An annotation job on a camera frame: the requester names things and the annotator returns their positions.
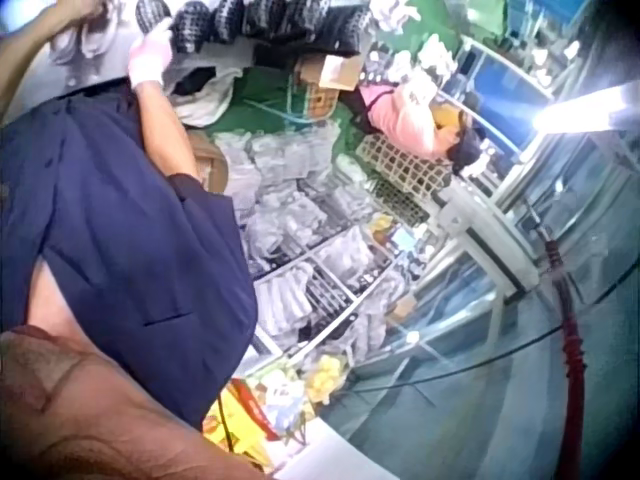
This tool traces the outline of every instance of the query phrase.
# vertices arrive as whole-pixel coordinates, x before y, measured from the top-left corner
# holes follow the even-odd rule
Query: hand
[[[129,52],[131,88],[143,82],[162,83],[162,74],[171,63],[171,18],[165,18],[144,38],[134,42]]]
[[[68,23],[74,23],[100,14],[104,4],[105,0],[58,0],[54,9]]]

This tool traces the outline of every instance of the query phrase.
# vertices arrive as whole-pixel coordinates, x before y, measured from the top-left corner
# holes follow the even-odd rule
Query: fluorescent light
[[[534,63],[538,66],[542,66],[544,65],[544,62],[547,61],[547,58],[549,58],[549,50],[546,48],[534,48],[531,55],[533,55]]]
[[[564,49],[564,56],[567,57],[567,60],[573,60],[576,55],[578,55],[579,50],[580,42],[578,40],[574,40],[571,45]]]
[[[407,333],[407,343],[409,345],[415,345],[419,341],[420,341],[420,332],[416,330],[412,330],[411,332]]]
[[[610,130],[609,116],[626,107],[622,87],[613,87],[545,108],[533,126],[545,133]]]

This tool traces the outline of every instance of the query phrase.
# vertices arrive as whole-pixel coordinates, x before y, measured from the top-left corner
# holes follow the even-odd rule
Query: woman
[[[452,116],[447,107],[432,110],[429,105],[436,93],[436,85],[418,71],[396,88],[361,86],[341,99],[365,133],[382,132],[400,150],[438,165],[450,164],[459,175],[479,158],[484,134],[471,128],[471,119],[462,111],[455,110]],[[444,124],[436,122],[434,113]]]
[[[0,42],[0,117],[43,45],[101,7],[59,0]],[[257,312],[231,199],[196,180],[162,91],[170,23],[132,48],[130,88],[50,101],[0,132],[1,328],[94,345],[201,429]]]

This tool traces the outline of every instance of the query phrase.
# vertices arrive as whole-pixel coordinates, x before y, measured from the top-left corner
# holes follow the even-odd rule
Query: white glove
[[[129,52],[131,89],[142,82],[163,85],[162,74],[171,63],[171,18],[165,18],[143,38],[136,40]]]

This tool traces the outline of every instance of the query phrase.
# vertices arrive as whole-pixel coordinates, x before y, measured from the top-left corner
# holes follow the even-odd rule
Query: plastic basket
[[[418,204],[431,201],[431,193],[446,187],[451,176],[448,167],[403,152],[382,134],[367,135],[356,153]]]

